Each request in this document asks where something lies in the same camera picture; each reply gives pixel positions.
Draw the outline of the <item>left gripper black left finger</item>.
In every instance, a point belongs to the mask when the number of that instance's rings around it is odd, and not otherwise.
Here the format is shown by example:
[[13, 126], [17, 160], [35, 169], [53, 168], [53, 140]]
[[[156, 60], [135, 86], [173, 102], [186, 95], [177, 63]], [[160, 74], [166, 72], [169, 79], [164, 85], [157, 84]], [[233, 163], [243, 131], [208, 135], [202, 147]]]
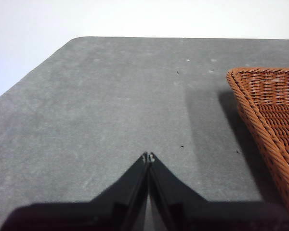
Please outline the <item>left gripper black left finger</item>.
[[15, 209], [2, 231], [131, 231], [147, 199], [148, 154], [88, 202], [39, 203]]

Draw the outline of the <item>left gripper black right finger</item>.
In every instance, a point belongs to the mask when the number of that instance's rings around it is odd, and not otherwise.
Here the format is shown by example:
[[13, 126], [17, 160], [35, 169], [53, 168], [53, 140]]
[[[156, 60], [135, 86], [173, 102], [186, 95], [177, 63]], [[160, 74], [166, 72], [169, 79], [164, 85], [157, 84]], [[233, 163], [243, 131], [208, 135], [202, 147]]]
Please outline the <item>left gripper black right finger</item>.
[[150, 197], [170, 231], [289, 231], [289, 215], [263, 202], [210, 202], [149, 154]]

